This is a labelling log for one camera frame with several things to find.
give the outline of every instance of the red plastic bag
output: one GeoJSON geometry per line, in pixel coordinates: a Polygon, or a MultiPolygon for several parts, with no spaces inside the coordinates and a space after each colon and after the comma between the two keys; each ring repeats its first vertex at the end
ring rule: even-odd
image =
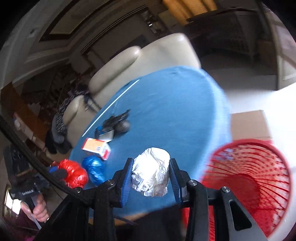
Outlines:
{"type": "Polygon", "coordinates": [[[68,176],[65,178],[65,182],[70,188],[83,188],[89,181],[86,170],[75,161],[64,159],[59,163],[58,169],[60,168],[66,169],[68,176]]]}

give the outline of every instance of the red plastic basket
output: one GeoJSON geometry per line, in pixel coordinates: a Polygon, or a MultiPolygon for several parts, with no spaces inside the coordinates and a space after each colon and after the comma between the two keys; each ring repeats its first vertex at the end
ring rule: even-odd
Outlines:
{"type": "MultiPolygon", "coordinates": [[[[211,157],[202,184],[228,186],[268,237],[282,220],[289,203],[290,172],[272,145],[256,139],[234,141],[211,157]]],[[[189,210],[183,209],[188,224],[189,210]]],[[[210,241],[215,240],[213,208],[209,207],[210,241]]]]}

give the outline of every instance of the round table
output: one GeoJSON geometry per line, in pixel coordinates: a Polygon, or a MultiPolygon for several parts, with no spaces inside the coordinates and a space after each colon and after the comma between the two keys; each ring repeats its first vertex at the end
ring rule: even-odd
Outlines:
{"type": "MultiPolygon", "coordinates": [[[[175,158],[181,170],[200,180],[211,153],[231,141],[230,113],[226,97],[217,83],[202,69],[185,66],[163,69],[122,87],[97,113],[72,150],[70,160],[78,163],[87,154],[81,147],[95,128],[111,115],[130,109],[130,130],[108,144],[111,153],[105,177],[111,179],[127,158],[136,158],[145,149],[157,147],[175,158]]],[[[94,185],[88,183],[85,188],[94,185]]],[[[115,215],[147,213],[175,204],[171,184],[163,197],[145,197],[133,189],[124,208],[115,215]]]]}

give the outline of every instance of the orange and white box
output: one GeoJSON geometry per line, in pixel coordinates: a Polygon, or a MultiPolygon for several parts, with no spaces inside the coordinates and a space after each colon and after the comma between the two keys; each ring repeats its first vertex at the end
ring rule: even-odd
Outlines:
{"type": "Polygon", "coordinates": [[[98,154],[104,161],[108,159],[111,152],[110,146],[106,142],[94,138],[86,138],[81,149],[98,154]]]}

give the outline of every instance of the beige leather sofa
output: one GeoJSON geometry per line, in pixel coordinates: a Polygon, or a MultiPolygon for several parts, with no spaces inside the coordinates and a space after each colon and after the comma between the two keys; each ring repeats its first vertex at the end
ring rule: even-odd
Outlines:
{"type": "MultiPolygon", "coordinates": [[[[130,47],[105,64],[90,80],[89,90],[95,102],[103,107],[125,84],[140,76],[172,66],[200,68],[200,61],[188,38],[181,33],[171,34],[140,48],[130,47]]],[[[95,112],[85,107],[83,96],[76,97],[67,107],[63,121],[67,138],[74,147],[95,112]]]]}

